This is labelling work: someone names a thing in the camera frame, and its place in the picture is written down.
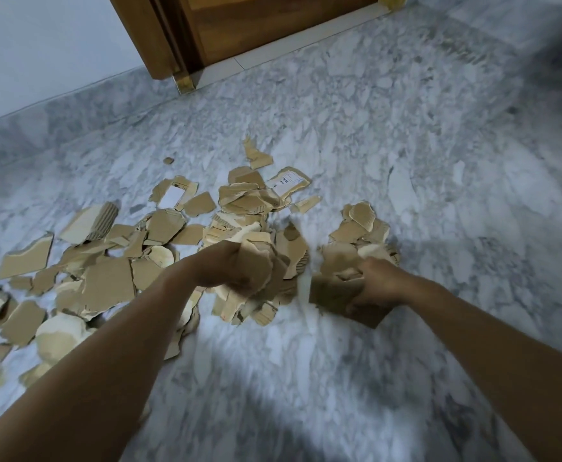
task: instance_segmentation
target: person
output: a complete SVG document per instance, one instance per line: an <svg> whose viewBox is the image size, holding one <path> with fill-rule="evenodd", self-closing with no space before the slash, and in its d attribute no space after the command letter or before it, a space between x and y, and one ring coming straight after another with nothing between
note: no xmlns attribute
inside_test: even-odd
<svg viewBox="0 0 562 462"><path fill-rule="evenodd" d="M193 289L248 288L238 250L223 241L168 267L48 371L0 417L0 462L118 460ZM562 461L561 352L387 261L369 258L360 270L365 287L356 307L408 305L533 456Z"/></svg>

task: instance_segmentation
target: person's left arm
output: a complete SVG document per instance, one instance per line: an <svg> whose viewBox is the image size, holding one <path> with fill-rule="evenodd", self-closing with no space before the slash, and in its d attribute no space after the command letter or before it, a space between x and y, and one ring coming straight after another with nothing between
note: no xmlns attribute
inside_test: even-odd
<svg viewBox="0 0 562 462"><path fill-rule="evenodd" d="M118 460L195 287L248 282L239 247L223 241L168 267L41 377L0 417L0 461Z"/></svg>

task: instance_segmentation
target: marble floor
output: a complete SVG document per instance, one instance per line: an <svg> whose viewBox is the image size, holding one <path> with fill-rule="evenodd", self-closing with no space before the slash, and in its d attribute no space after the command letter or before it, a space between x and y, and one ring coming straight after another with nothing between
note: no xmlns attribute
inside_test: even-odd
<svg viewBox="0 0 562 462"><path fill-rule="evenodd" d="M301 195L322 203L281 215L313 249L343 204L368 200L403 267L562 350L562 64L423 6L1 167L0 257L91 202L119 201L133 223L175 173L214 198L246 133L274 157L264 177L313 177ZM266 328L221 322L206 295L123 460L531 460L414 313L366 330L320 316L308 282ZM0 413L36 360L34 346L5 360Z"/></svg>

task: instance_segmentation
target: paper sticker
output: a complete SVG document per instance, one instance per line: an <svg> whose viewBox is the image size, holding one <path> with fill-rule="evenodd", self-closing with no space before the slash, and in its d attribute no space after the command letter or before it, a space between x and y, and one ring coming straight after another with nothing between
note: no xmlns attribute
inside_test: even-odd
<svg viewBox="0 0 562 462"><path fill-rule="evenodd" d="M171 185L161 198L161 201L159 201L159 205L157 207L159 209L174 209L184 193L185 191L177 184Z"/></svg>
<svg viewBox="0 0 562 462"><path fill-rule="evenodd" d="M268 187L272 189L278 196L283 196L290 191L293 187L299 185L304 181L300 175L295 172L287 171L277 178L273 178L268 182Z"/></svg>

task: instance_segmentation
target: person's right arm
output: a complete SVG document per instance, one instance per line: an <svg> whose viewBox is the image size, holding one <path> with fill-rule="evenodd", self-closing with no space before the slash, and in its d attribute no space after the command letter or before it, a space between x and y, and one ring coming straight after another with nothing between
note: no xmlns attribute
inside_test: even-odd
<svg viewBox="0 0 562 462"><path fill-rule="evenodd" d="M562 353L387 261L360 267L355 305L408 305L453 353L539 461L562 461Z"/></svg>

